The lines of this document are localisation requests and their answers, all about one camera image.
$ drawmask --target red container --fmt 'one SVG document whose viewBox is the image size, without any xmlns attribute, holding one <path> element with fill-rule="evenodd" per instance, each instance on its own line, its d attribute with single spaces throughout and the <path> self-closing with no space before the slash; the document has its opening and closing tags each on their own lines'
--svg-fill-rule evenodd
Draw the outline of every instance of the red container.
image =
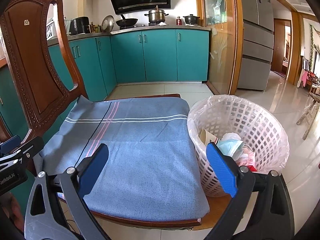
<svg viewBox="0 0 320 240">
<path fill-rule="evenodd" d="M 180 16 L 178 16 L 177 25 L 182 25 L 182 20 L 180 19 Z"/>
</svg>

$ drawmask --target pot lid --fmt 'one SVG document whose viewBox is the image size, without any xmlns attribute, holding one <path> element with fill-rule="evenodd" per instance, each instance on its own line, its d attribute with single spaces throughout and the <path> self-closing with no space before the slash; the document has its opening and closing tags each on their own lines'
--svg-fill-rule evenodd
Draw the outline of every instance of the pot lid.
<svg viewBox="0 0 320 240">
<path fill-rule="evenodd" d="M 150 10 L 149 13 L 165 13 L 164 10 L 161 10 L 158 8 L 158 6 L 156 6 L 155 10 Z"/>
<path fill-rule="evenodd" d="M 196 17 L 196 18 L 200 18 L 200 17 L 198 17 L 198 16 L 194 16 L 193 14 L 190 14 L 190 15 L 188 15 L 188 16 L 184 16 L 184 18 L 186 18 L 186 17 Z"/>
</svg>

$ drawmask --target pink stripe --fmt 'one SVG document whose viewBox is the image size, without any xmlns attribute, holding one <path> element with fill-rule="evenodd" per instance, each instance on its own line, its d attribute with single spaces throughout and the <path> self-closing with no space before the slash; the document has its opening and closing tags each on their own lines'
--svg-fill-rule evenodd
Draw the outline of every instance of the pink stripe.
<svg viewBox="0 0 320 240">
<path fill-rule="evenodd" d="M 113 110 L 115 109 L 115 107 L 116 107 L 116 103 L 113 105 L 113 108 L 112 108 L 111 113 L 110 113 L 110 115 L 108 116 L 107 120 L 108 120 L 108 119 L 110 118 L 110 116 L 112 115 L 112 112 L 113 112 Z M 106 124 L 107 124 L 107 122 L 104 123 L 104 125 L 103 125 L 102 128 L 101 128 L 101 130 L 99 131 L 99 133 L 97 134 L 97 136 L 96 136 L 95 139 L 93 140 L 93 142 L 92 142 L 92 144 L 91 144 L 91 147 L 90 147 L 90 149 L 89 149 L 89 151 L 87 152 L 87 155 L 86 155 L 85 157 L 88 157 L 89 152 L 91 151 L 91 149 L 92 149 L 92 147 L 93 147 L 96 139 L 99 137 L 100 133 L 102 132 L 102 130 L 103 130 L 103 128 L 104 128 L 104 126 L 105 126 Z"/>
<path fill-rule="evenodd" d="M 115 117 L 116 112 L 117 112 L 118 107 L 119 107 L 119 104 L 120 104 L 120 102 L 118 102 L 118 105 L 117 105 L 117 108 L 116 108 L 116 110 L 115 110 L 115 113 L 114 113 L 114 114 L 113 114 L 113 116 L 111 117 L 110 122 L 108 122 L 107 127 L 105 128 L 105 130 L 103 131 L 102 135 L 100 136 L 100 138 L 99 138 L 99 140 L 98 140 L 98 142 L 97 142 L 97 144 L 96 144 L 95 148 L 94 148 L 94 149 L 93 149 L 93 151 L 92 151 L 92 154 L 93 154 L 93 153 L 94 153 L 94 151 L 98 148 L 98 145 L 99 145 L 100 140 L 102 139 L 102 137 L 103 137 L 103 136 L 104 136 L 104 134 L 106 133 L 106 131 L 107 131 L 107 129 L 108 129 L 108 127 L 109 127 L 109 125 L 111 124 L 112 119 Z"/>
</svg>

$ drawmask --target frying pan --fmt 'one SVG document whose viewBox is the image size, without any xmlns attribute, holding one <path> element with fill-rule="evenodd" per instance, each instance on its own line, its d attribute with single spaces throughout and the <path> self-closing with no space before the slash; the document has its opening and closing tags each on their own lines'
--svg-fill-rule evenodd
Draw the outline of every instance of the frying pan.
<svg viewBox="0 0 320 240">
<path fill-rule="evenodd" d="M 116 21 L 116 24 L 119 26 L 119 27 L 128 27 L 128 26 L 134 26 L 138 19 L 134 19 L 134 18 L 130 18 L 130 19 L 126 19 L 123 14 L 120 14 L 121 17 L 122 17 L 122 20 L 118 20 Z"/>
</svg>

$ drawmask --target metal bolt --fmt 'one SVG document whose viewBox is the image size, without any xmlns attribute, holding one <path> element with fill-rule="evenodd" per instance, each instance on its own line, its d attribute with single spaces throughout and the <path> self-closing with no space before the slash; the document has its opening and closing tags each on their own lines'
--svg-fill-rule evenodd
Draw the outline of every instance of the metal bolt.
<svg viewBox="0 0 320 240">
<path fill-rule="evenodd" d="M 74 168 L 74 167 L 67 168 L 67 173 L 68 173 L 68 174 L 72 174 L 72 173 L 74 173 L 75 171 L 76 171 L 76 168 Z"/>
<path fill-rule="evenodd" d="M 277 177 L 277 176 L 279 175 L 278 172 L 277 172 L 277 171 L 274 171 L 274 170 L 271 171 L 270 173 L 271 173 L 271 175 L 274 176 L 274 177 Z"/>
<path fill-rule="evenodd" d="M 240 167 L 240 170 L 241 170 L 241 172 L 243 172 L 243 173 L 247 173 L 247 172 L 249 171 L 248 167 L 246 167 L 246 166 L 241 166 L 241 167 Z"/>
<path fill-rule="evenodd" d="M 45 175 L 45 172 L 44 172 L 44 171 L 41 171 L 41 172 L 38 173 L 38 177 L 39 177 L 39 178 L 42 178 L 44 175 Z"/>
</svg>

